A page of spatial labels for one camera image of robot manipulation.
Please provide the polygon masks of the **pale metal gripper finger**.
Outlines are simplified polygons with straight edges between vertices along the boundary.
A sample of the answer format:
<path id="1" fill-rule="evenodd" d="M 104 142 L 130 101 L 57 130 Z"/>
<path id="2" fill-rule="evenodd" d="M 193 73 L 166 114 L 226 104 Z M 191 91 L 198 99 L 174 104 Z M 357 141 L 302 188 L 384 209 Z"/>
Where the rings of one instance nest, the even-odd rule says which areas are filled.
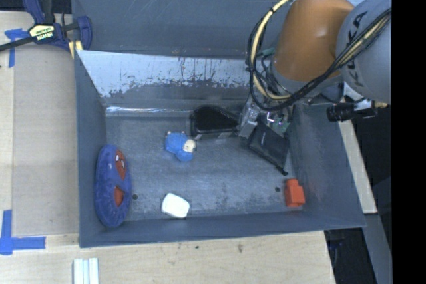
<path id="1" fill-rule="evenodd" d="M 239 125 L 235 129 L 230 130 L 209 130 L 209 131 L 194 131 L 195 140 L 224 140 L 227 138 L 249 138 L 254 132 L 257 124 L 246 124 L 240 128 Z"/>
<path id="2" fill-rule="evenodd" d="M 198 114 L 204 119 L 216 122 L 239 122 L 243 120 L 255 120 L 259 116 L 259 111 L 254 109 L 243 108 L 239 112 L 231 111 L 227 108 L 214 105 L 203 105 L 198 107 Z"/>

